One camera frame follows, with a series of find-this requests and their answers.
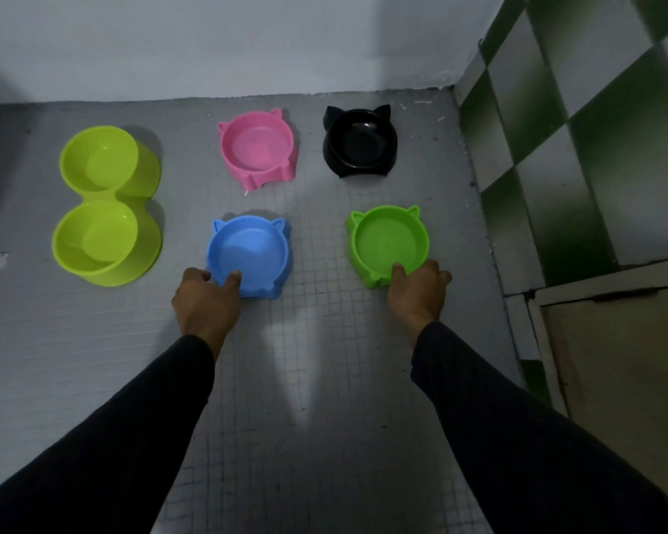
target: black cat ear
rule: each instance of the black cat ear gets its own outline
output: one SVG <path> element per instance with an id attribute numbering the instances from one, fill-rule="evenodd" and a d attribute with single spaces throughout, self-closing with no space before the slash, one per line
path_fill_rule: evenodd
<path id="1" fill-rule="evenodd" d="M 374 114 L 383 119 L 391 119 L 391 105 L 381 105 L 374 109 Z"/>
<path id="2" fill-rule="evenodd" d="M 344 114 L 344 111 L 336 106 L 327 106 L 327 112 L 324 113 L 324 130 L 328 131 L 334 125 L 337 118 Z"/>

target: white wall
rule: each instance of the white wall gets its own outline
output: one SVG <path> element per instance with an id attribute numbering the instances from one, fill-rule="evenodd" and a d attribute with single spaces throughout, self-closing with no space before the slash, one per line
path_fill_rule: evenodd
<path id="1" fill-rule="evenodd" d="M 0 0 L 0 102 L 453 84 L 502 0 Z"/>

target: hand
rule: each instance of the hand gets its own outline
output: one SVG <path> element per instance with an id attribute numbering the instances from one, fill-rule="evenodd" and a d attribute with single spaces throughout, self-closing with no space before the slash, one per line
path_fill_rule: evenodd
<path id="1" fill-rule="evenodd" d="M 225 336 L 240 318 L 240 270 L 232 272 L 221 287 L 208 283 L 205 270 L 188 268 L 171 300 L 183 335 L 195 335 L 208 343 L 217 361 Z"/>
<path id="2" fill-rule="evenodd" d="M 403 266 L 394 263 L 388 305 L 406 330 L 411 347 L 415 348 L 423 328 L 440 318 L 451 281 L 453 276 L 448 270 L 440 271 L 436 260 L 426 260 L 408 276 Z"/>

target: black bowl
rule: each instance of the black bowl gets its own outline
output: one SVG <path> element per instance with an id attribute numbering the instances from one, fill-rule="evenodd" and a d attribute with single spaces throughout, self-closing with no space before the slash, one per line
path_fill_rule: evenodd
<path id="1" fill-rule="evenodd" d="M 328 106 L 324 114 L 324 160 L 345 178 L 354 174 L 386 176 L 396 164 L 398 136 L 390 121 L 391 107 L 341 110 Z"/>

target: person's left hand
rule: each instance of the person's left hand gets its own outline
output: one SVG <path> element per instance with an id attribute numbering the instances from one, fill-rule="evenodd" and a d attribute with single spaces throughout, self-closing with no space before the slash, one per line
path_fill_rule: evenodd
<path id="1" fill-rule="evenodd" d="M 188 268 L 171 300 L 183 335 L 195 335 L 208 343 L 217 361 L 225 337 L 240 318 L 240 270 L 217 286 L 208 283 L 210 272 Z"/>

